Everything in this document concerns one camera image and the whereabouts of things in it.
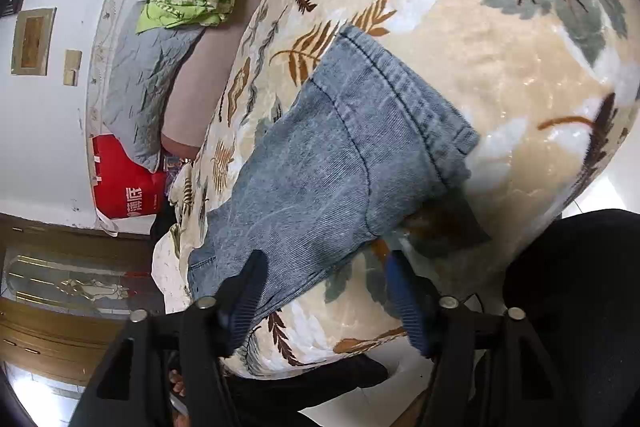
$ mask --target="framed picture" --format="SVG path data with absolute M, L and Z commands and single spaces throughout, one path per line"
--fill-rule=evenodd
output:
M 18 13 L 11 56 L 12 74 L 47 74 L 49 43 L 55 15 L 55 8 L 25 10 Z

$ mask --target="red bag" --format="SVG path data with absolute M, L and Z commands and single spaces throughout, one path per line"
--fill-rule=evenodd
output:
M 166 174 L 151 174 L 133 163 L 113 134 L 94 137 L 95 206 L 106 217 L 156 214 L 164 194 Z

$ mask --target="tiled floor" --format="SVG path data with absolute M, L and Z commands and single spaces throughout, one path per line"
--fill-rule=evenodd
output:
M 84 387 L 29 373 L 1 362 L 15 394 L 38 427 L 67 427 Z
M 426 387 L 433 363 L 400 338 L 368 355 L 391 375 L 369 389 L 355 389 L 303 412 L 323 427 L 388 427 Z

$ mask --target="floral blanket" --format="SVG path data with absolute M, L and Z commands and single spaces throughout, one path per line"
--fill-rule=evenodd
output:
M 402 335 L 383 276 L 390 250 L 460 297 L 504 269 L 628 134 L 639 15 L 639 0 L 263 0 L 200 154 L 171 190 L 178 225 L 154 259 L 169 309 L 190 302 L 188 258 L 204 239 L 206 212 L 230 197 L 256 141 L 294 103 L 343 23 L 379 39 L 481 134 L 466 160 L 470 211 L 425 204 L 363 245 L 225 360 L 244 377 L 290 377 Z

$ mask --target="wooden cabinet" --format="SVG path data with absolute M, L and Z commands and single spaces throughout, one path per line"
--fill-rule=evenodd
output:
M 53 380 L 87 385 L 123 325 L 0 299 L 0 359 Z
M 145 235 L 121 233 L 114 238 L 101 230 L 46 225 L 0 214 L 0 257 L 6 248 L 47 251 L 70 263 L 90 260 L 123 271 L 150 271 L 153 256 Z

